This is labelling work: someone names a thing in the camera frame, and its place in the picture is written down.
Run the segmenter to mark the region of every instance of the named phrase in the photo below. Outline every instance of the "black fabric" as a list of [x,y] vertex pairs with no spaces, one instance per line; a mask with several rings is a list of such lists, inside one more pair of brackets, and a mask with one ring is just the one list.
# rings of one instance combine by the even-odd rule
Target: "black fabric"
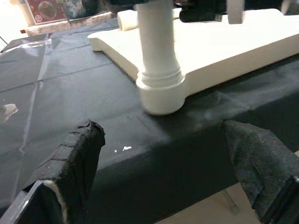
[[0,56],[0,102],[19,109],[0,126],[2,208],[69,130],[87,119],[106,133],[87,202],[91,223],[153,223],[237,183],[218,127],[223,119],[270,129],[292,151],[299,149],[298,55],[155,117],[142,109],[134,82],[89,45],[90,33],[116,26],[111,19],[53,33],[48,44]]
[[67,207],[68,221],[72,224],[86,222],[85,208],[98,166],[98,157],[105,145],[103,128],[88,121],[68,133],[52,156],[43,162],[25,184],[37,180],[51,180]]
[[299,158],[271,131],[231,120],[223,129],[238,180],[262,223],[277,223],[286,207],[298,218],[292,202],[299,195]]

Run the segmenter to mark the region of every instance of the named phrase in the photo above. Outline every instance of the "poster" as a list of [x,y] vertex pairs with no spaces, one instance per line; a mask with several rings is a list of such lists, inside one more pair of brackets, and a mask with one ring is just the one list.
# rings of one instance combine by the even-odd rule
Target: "poster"
[[27,0],[35,24],[66,19],[64,0]]

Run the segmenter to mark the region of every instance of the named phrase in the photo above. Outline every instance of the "black object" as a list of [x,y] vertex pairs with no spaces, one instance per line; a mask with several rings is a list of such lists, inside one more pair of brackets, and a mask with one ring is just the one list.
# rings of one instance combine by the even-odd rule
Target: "black object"
[[95,122],[70,132],[36,169],[0,224],[85,223],[85,204],[104,144],[103,129]]
[[299,158],[271,131],[224,121],[231,161],[264,224],[299,223]]
[[[275,8],[281,10],[283,0],[245,0],[244,10]],[[226,14],[226,0],[178,0],[176,5],[182,7],[182,22],[221,21]]]

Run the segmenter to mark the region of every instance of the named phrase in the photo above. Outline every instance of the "table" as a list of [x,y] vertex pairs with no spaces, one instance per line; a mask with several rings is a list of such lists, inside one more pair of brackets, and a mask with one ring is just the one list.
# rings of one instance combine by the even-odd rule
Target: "table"
[[153,223],[237,182],[223,119],[273,131],[299,148],[299,55],[190,96],[150,116],[135,84],[87,35],[116,19],[11,42],[0,56],[0,102],[19,111],[0,126],[1,213],[75,125],[104,127],[87,205],[95,223]]

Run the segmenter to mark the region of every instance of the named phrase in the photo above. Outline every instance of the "white cylindrical column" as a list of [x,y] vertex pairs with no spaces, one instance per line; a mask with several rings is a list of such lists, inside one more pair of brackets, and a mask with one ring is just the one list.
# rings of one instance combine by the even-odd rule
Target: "white cylindrical column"
[[144,65],[136,84],[142,104],[151,114],[175,112],[185,101],[185,78],[174,51],[172,0],[153,0],[136,8]]

